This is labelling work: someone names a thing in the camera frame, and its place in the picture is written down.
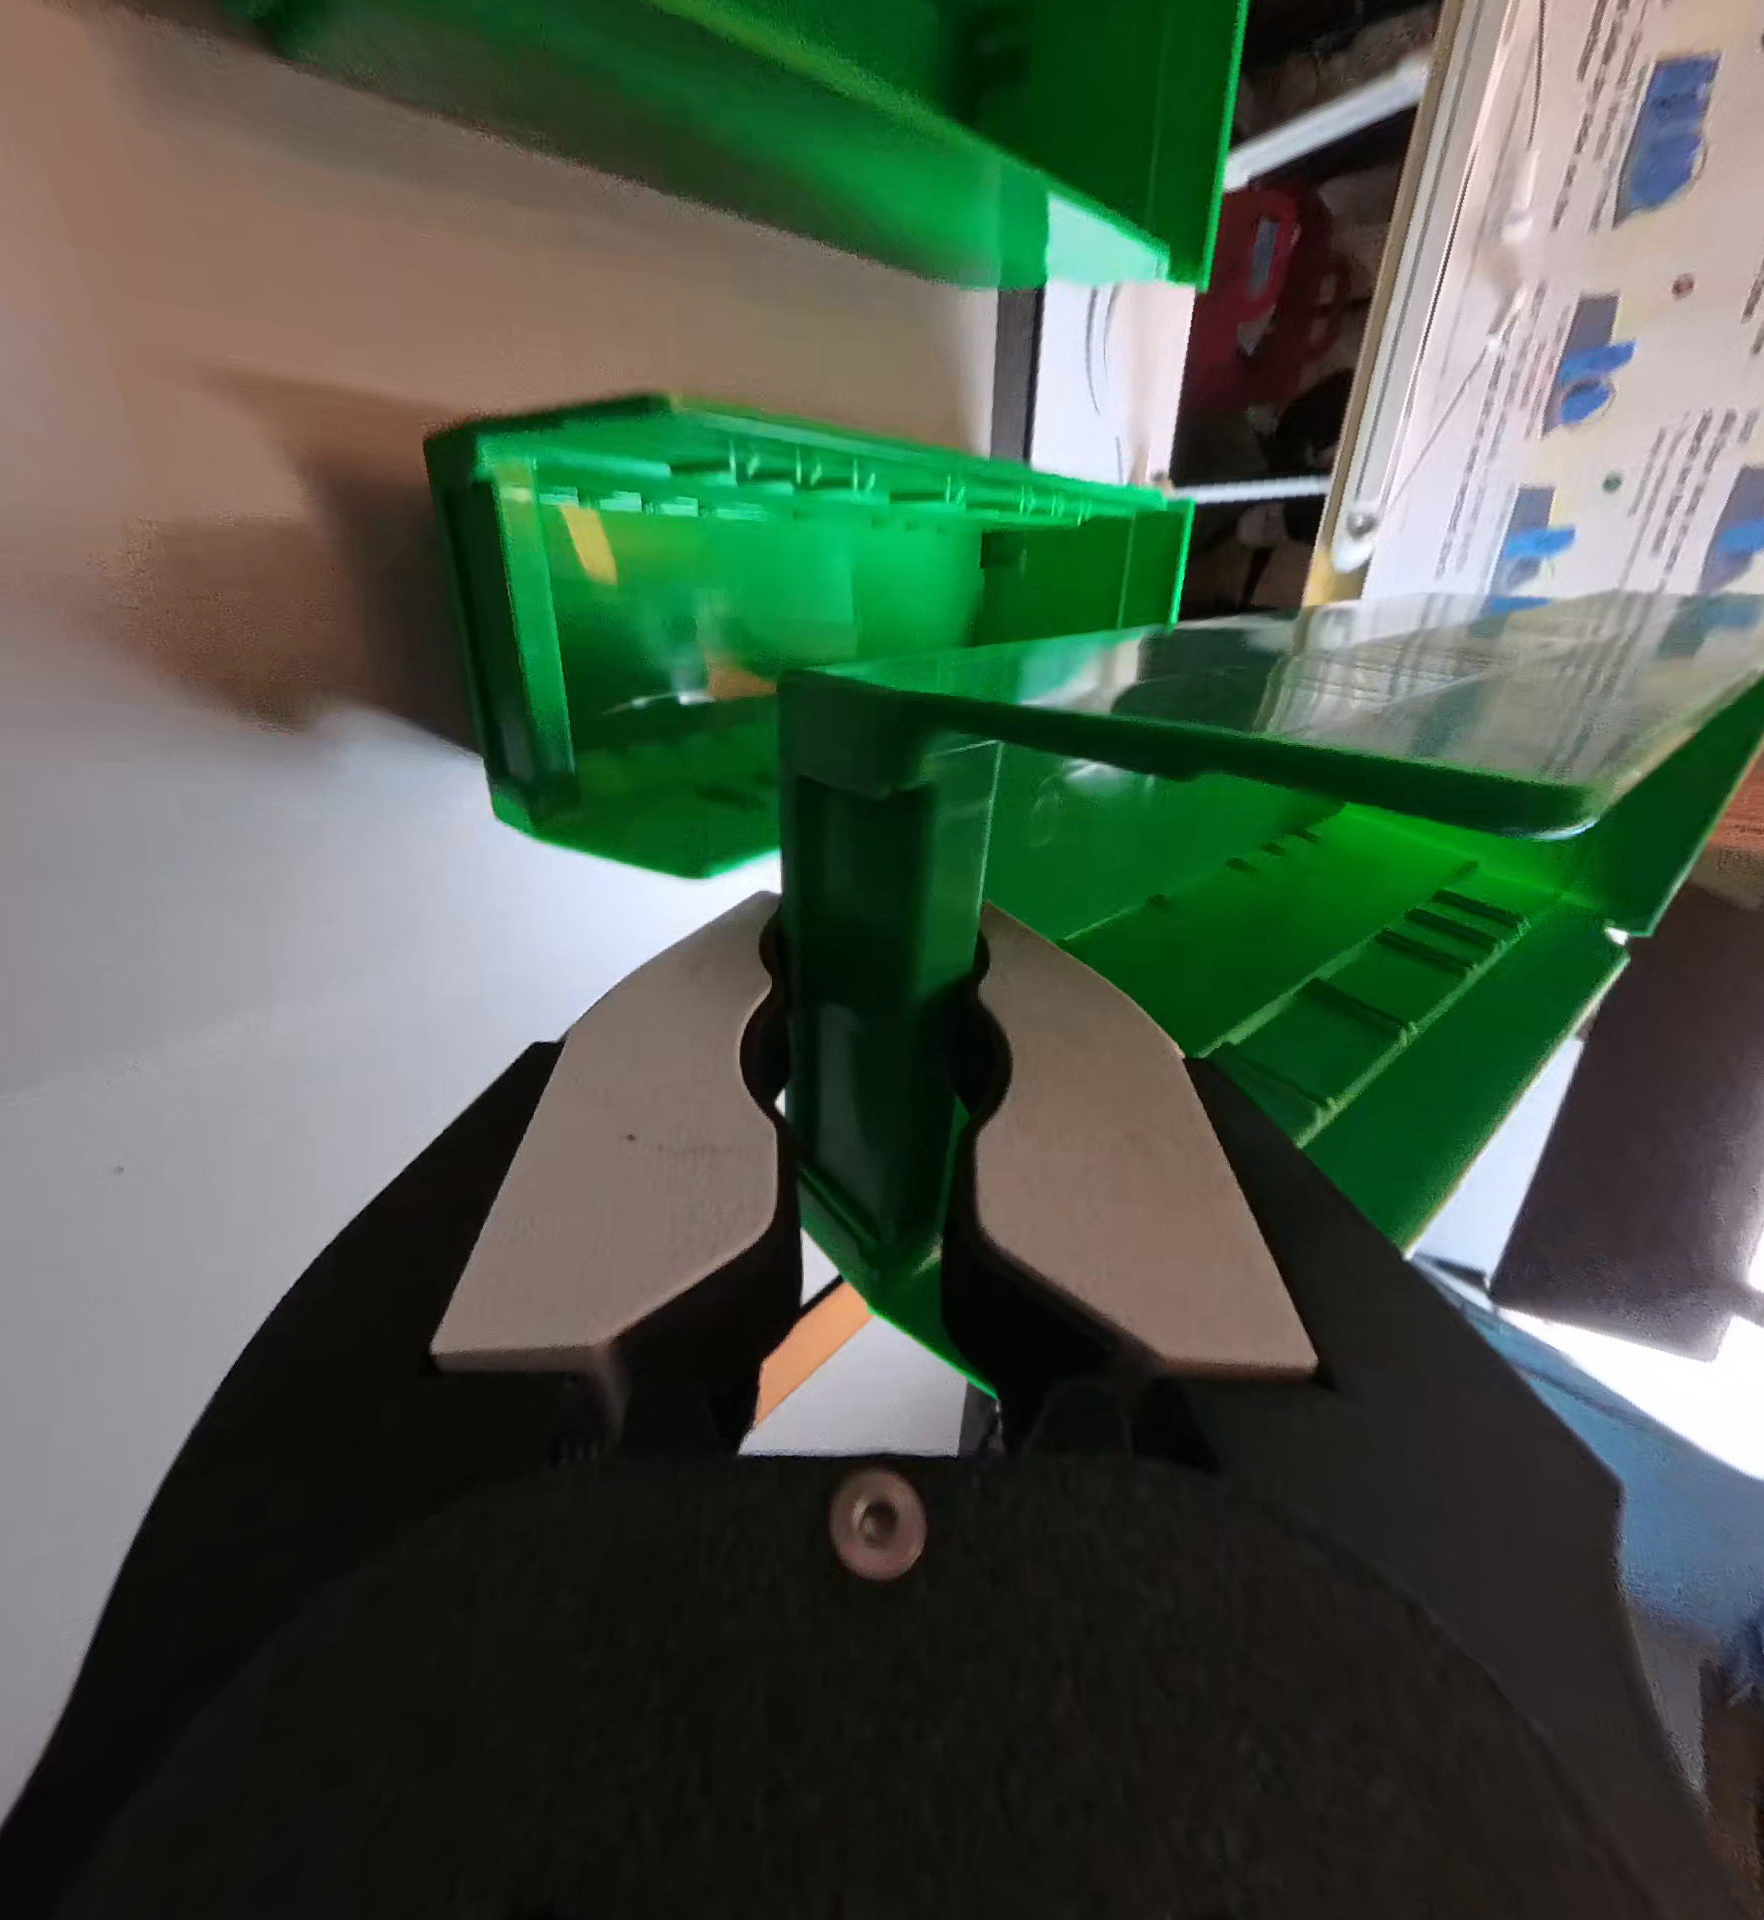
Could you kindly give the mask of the grey tape strip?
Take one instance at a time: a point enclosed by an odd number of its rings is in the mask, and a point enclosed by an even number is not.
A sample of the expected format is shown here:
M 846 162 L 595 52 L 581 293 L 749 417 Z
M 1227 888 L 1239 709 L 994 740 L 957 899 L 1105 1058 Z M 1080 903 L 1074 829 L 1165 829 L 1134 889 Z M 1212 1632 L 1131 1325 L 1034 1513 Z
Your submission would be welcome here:
M 996 291 L 992 329 L 990 457 L 1034 462 L 1040 324 L 1044 288 Z

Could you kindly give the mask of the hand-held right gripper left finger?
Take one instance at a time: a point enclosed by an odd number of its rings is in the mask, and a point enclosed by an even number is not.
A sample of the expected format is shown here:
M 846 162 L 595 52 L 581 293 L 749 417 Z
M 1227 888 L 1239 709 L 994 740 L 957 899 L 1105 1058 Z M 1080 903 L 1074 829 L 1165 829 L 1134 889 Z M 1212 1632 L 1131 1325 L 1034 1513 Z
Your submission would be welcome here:
M 449 1373 L 756 1380 L 802 1290 L 754 892 L 563 1035 L 431 1342 Z

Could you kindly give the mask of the green plastic bin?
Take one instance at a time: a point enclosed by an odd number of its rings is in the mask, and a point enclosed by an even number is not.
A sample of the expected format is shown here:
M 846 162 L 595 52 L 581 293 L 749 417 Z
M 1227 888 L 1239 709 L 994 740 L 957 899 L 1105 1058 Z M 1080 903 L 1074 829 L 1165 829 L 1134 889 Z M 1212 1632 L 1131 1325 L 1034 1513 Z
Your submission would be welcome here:
M 1165 625 L 1192 503 L 685 397 L 422 442 L 494 814 L 703 879 L 776 847 L 794 670 Z
M 1415 595 L 786 675 L 804 1226 L 960 1360 L 938 1050 L 1000 907 L 1413 1245 L 1760 743 L 1764 596 L 1733 591 Z
M 969 291 L 1205 284 L 1243 3 L 234 3 L 282 60 Z

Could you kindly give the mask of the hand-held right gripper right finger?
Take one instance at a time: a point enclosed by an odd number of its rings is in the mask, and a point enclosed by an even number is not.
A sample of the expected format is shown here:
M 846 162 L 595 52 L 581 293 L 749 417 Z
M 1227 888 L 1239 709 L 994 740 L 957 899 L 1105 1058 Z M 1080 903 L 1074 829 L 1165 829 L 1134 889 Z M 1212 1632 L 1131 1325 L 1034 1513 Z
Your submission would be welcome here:
M 1180 1045 L 1005 911 L 980 934 L 941 1231 L 941 1332 L 965 1363 L 984 1380 L 1312 1378 Z

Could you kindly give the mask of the wooden-edged side table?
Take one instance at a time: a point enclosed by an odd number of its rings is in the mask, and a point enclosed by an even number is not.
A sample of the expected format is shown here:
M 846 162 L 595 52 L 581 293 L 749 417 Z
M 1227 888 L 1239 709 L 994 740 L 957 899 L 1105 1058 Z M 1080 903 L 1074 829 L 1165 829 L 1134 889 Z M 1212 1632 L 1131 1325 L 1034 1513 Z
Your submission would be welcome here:
M 806 1300 L 797 1323 L 762 1360 L 751 1428 L 762 1427 L 808 1378 L 816 1378 L 870 1325 L 870 1318 L 870 1304 L 843 1278 Z

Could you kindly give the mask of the light grey desk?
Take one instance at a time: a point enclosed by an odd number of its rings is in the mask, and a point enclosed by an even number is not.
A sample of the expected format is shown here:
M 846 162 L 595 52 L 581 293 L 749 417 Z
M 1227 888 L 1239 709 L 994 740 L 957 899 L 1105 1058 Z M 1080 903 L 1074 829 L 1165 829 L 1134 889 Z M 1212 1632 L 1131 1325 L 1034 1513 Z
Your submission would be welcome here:
M 654 390 L 982 454 L 994 334 L 216 4 L 0 4 L 0 1830 L 279 1294 L 772 882 L 491 814 L 422 438 Z

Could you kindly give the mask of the printed instruction sheet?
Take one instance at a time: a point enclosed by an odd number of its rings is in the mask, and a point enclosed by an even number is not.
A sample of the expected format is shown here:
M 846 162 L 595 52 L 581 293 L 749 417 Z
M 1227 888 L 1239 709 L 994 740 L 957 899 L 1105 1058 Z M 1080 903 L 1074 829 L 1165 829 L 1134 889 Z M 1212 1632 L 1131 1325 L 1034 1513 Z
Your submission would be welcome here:
M 1372 595 L 1764 595 L 1764 3 L 1512 4 Z

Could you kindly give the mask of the white display stand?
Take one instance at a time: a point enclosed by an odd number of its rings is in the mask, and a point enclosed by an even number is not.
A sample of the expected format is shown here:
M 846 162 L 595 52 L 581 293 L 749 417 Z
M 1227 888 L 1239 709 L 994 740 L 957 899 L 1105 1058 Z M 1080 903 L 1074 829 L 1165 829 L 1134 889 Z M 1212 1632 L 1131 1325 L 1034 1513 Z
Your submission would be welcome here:
M 1396 467 L 1408 464 L 1402 420 L 1510 16 L 1512 4 L 1502 3 L 1442 3 L 1427 47 L 1401 55 L 1374 78 L 1342 83 L 1326 103 L 1294 107 L 1264 130 L 1229 136 L 1224 190 L 1278 177 L 1413 112 L 1354 384 L 1322 486 L 1314 546 L 1329 548 L 1342 568 L 1372 560 Z M 1044 286 L 1034 468 L 1168 486 L 1190 304 L 1173 284 Z

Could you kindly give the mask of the red plastic container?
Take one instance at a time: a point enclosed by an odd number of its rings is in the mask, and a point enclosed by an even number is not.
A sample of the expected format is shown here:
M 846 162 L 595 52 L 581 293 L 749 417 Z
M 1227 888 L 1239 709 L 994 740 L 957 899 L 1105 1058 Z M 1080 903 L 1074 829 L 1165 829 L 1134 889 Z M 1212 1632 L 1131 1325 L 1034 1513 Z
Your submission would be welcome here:
M 1307 362 L 1333 347 L 1351 298 L 1322 190 L 1301 177 L 1239 186 L 1223 199 L 1190 347 L 1205 365 Z

